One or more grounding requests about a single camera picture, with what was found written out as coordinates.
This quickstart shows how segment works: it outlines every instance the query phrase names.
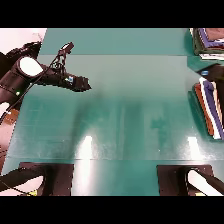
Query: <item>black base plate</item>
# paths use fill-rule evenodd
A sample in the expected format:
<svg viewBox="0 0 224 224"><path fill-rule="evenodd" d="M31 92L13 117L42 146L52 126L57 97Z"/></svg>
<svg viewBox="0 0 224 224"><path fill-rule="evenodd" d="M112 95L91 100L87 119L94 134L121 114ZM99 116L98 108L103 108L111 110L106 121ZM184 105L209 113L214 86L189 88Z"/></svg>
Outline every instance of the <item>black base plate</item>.
<svg viewBox="0 0 224 224"><path fill-rule="evenodd" d="M50 196L71 196L74 164L22 162L19 164L19 168L21 167L31 168L33 166L46 166L46 165L51 168L54 180L46 181L44 186L41 186L37 190L37 196L42 196L43 190L45 190L46 192L46 188L49 187L52 189L50 190L52 192Z"/></svg>
<svg viewBox="0 0 224 224"><path fill-rule="evenodd" d="M157 165L160 196L181 196L177 170L183 166L198 168L202 173L214 176L211 165ZM189 195L195 196L198 192L196 189L191 189Z"/></svg>

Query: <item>table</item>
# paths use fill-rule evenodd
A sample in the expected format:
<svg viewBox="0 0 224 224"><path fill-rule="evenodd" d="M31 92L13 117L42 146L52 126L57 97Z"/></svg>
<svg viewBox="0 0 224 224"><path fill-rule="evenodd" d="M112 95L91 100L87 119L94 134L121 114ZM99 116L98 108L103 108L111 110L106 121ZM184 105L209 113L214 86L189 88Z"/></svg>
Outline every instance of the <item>table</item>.
<svg viewBox="0 0 224 224"><path fill-rule="evenodd" d="M40 63L50 64L58 45L68 41L78 45L80 29L65 29L70 40L57 36L59 31L48 29ZM53 44L50 37L55 36ZM74 49L76 53L68 56L67 71L88 77L90 91L74 93L51 86L30 90L2 174L20 162L74 163L72 195L159 195L158 164L211 164L215 176L224 180L224 143L208 136L192 93L199 76L189 64L197 68L198 57L162 55L169 50L159 47L157 55L137 50L134 54L134 49L126 54L128 48L121 54L115 48L116 55L111 47L100 55L86 41L82 55Z"/></svg>

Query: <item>green table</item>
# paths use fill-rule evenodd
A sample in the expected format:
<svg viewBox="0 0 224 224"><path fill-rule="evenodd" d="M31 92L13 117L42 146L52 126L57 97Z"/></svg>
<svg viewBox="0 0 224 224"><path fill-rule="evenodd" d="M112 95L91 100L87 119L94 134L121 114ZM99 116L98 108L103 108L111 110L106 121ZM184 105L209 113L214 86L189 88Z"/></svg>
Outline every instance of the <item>green table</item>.
<svg viewBox="0 0 224 224"><path fill-rule="evenodd" d="M42 55L54 32L47 31L40 63L54 58ZM67 71L88 77L92 90L34 86L2 173L20 162L74 163L72 195L159 195L158 164L211 164L224 180L224 144L207 134L192 93L199 76L188 62L175 55L69 55Z"/></svg>

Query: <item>white floor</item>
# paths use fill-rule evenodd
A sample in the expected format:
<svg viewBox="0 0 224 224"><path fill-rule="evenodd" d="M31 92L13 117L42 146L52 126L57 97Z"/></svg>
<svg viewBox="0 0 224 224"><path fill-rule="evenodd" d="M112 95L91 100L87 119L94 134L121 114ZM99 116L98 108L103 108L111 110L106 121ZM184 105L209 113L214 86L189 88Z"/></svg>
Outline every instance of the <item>white floor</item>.
<svg viewBox="0 0 224 224"><path fill-rule="evenodd" d="M6 54L14 48L33 41L42 41L47 28L0 28L0 52Z"/></svg>

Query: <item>stack of clothes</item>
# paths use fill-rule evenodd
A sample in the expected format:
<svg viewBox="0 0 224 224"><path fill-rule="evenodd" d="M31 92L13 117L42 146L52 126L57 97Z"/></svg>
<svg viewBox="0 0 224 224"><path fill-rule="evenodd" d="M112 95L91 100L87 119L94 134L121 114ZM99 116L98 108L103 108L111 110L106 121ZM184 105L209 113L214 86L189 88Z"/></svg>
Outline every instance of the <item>stack of clothes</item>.
<svg viewBox="0 0 224 224"><path fill-rule="evenodd" d="M204 113L208 133L224 140L224 66L215 64L198 72L194 90Z"/></svg>
<svg viewBox="0 0 224 224"><path fill-rule="evenodd" d="M224 28L190 28L195 55L224 60Z"/></svg>

